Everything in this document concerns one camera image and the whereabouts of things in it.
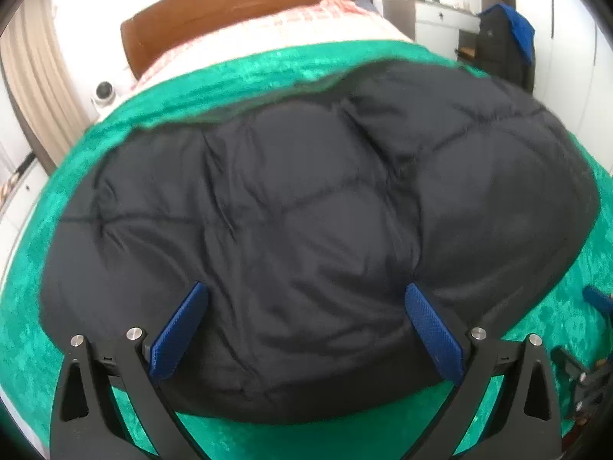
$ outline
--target wooden headboard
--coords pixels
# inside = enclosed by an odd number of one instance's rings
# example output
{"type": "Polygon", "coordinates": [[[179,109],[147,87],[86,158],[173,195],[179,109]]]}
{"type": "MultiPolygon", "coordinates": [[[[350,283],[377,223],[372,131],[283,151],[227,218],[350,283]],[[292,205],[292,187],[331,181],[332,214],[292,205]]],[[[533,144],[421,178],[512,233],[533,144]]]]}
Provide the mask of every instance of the wooden headboard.
{"type": "Polygon", "coordinates": [[[121,24],[128,64],[139,79],[164,52],[237,22],[320,0],[162,0],[121,24]]]}

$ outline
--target metal screw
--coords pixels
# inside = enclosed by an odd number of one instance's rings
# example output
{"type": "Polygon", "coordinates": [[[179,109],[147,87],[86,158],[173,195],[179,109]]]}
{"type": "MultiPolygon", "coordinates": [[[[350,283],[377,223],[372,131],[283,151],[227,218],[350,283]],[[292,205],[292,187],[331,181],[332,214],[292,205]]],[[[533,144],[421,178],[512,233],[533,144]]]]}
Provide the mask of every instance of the metal screw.
{"type": "Polygon", "coordinates": [[[530,334],[530,337],[528,337],[528,340],[534,346],[540,346],[543,343],[541,336],[536,335],[535,333],[530,334]]]}
{"type": "Polygon", "coordinates": [[[470,331],[470,335],[472,335],[476,340],[483,340],[487,337],[487,332],[481,327],[474,327],[470,331]]]}
{"type": "Polygon", "coordinates": [[[143,330],[138,327],[133,327],[126,333],[126,337],[130,340],[137,340],[143,335],[143,330]]]}
{"type": "Polygon", "coordinates": [[[84,341],[84,337],[82,335],[75,335],[71,340],[70,340],[70,345],[74,348],[78,348],[81,344],[83,344],[84,341]]]}

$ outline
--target green bedsheet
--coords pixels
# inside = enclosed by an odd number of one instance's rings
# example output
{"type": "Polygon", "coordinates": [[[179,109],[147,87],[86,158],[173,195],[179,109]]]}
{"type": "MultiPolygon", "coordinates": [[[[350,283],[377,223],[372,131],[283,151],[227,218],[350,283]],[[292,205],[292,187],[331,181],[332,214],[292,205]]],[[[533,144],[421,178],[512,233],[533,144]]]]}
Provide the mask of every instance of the green bedsheet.
{"type": "MultiPolygon", "coordinates": [[[[458,67],[418,45],[399,41],[329,43],[272,51],[208,67],[155,86],[85,133],[44,189],[0,298],[0,385],[44,443],[49,440],[51,405],[62,356],[38,323],[41,275],[57,220],[92,165],[120,144],[135,125],[154,128],[161,122],[198,115],[263,92],[385,58],[458,67]]],[[[564,345],[590,365],[612,349],[611,327],[583,302],[581,290],[593,284],[603,291],[613,291],[613,180],[589,155],[586,158],[602,199],[598,221],[562,281],[506,338],[523,340],[527,333],[536,332],[548,349],[564,345]]],[[[558,385],[565,404],[568,390],[563,380],[559,379],[558,385]]],[[[471,446],[478,438],[499,386],[499,379],[492,381],[459,450],[471,446]]],[[[187,415],[180,418],[213,460],[396,460],[423,431],[450,389],[450,384],[443,383],[378,409],[302,425],[239,424],[187,415]]],[[[127,396],[120,391],[115,394],[136,444],[152,451],[127,396]]]]}

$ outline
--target curtain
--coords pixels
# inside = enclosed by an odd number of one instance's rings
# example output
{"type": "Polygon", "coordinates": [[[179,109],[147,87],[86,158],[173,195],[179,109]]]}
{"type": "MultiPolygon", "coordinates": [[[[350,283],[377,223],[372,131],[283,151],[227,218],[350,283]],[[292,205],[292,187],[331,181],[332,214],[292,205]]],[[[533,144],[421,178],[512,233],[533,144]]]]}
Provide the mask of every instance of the curtain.
{"type": "Polygon", "coordinates": [[[51,0],[24,0],[0,36],[0,58],[23,118],[59,165],[90,121],[57,45],[51,0]]]}

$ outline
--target blue gripper pad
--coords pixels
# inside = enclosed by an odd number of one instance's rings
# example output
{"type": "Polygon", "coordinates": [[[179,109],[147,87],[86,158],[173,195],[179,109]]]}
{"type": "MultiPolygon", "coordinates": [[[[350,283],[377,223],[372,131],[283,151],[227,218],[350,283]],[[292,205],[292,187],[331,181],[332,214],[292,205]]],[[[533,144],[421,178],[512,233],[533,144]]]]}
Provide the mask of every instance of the blue gripper pad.
{"type": "Polygon", "coordinates": [[[596,287],[588,285],[583,289],[583,299],[594,306],[605,316],[613,316],[613,297],[599,291],[596,287]]]}
{"type": "Polygon", "coordinates": [[[153,381],[175,372],[207,308],[207,287],[198,282],[151,346],[149,377],[153,381]]]}
{"type": "Polygon", "coordinates": [[[464,378],[462,347],[414,283],[406,288],[405,310],[440,376],[460,384],[464,378]]]}

